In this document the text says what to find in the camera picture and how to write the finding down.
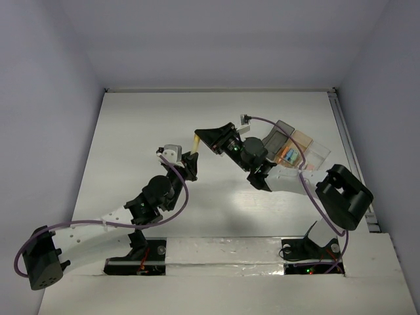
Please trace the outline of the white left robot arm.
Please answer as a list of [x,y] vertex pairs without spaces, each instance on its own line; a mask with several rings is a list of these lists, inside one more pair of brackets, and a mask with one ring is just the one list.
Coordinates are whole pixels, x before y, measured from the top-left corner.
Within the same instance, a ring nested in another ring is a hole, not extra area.
[[27,278],[30,288],[38,291],[52,286],[65,273],[89,264],[106,248],[106,242],[125,237],[121,261],[142,262],[151,249],[143,231],[161,226],[177,218],[186,208],[182,204],[169,218],[164,211],[172,211],[180,193],[190,196],[186,183],[198,175],[197,152],[178,155],[167,147],[157,151],[165,175],[152,177],[141,193],[125,205],[103,217],[60,222],[35,229],[14,258],[14,271]]

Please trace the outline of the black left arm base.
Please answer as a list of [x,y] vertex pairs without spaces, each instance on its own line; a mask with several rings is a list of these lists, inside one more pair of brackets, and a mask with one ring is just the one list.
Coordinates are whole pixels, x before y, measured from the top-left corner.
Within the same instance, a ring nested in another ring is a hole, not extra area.
[[106,259],[103,272],[108,276],[166,275],[167,239],[147,239],[142,231],[128,235],[131,250],[124,257]]

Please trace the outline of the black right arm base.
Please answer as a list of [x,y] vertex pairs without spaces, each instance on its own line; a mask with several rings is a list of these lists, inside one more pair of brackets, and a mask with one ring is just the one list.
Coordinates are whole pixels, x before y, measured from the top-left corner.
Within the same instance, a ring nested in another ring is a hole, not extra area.
[[323,274],[336,262],[329,273],[344,274],[339,240],[333,232],[312,232],[310,228],[303,236],[286,237],[278,255],[285,262],[286,274]]

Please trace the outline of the yellow highlighter pen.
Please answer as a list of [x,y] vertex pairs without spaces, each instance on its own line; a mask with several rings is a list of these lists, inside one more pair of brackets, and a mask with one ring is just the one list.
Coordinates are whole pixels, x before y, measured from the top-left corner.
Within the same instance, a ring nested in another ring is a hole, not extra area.
[[198,135],[194,135],[193,146],[190,153],[191,154],[197,153],[199,145],[200,145],[200,137]]

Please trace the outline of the orange highlighter pen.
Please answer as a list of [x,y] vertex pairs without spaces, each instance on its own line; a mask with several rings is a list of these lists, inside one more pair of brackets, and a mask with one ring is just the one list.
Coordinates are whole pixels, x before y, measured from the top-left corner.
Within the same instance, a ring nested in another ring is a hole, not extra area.
[[289,148],[284,148],[284,150],[281,152],[280,154],[280,158],[283,159],[285,157],[285,155],[287,154]]

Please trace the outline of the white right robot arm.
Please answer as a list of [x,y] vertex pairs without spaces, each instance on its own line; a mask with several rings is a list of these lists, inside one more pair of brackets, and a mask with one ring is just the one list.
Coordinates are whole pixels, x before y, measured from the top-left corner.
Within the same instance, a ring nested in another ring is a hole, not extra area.
[[233,123],[196,129],[194,134],[213,153],[226,154],[247,172],[254,188],[309,197],[321,216],[302,241],[303,252],[309,257],[319,256],[332,239],[357,229],[373,201],[370,190],[345,166],[335,164],[327,171],[309,171],[274,163],[261,139],[241,139],[241,132]]

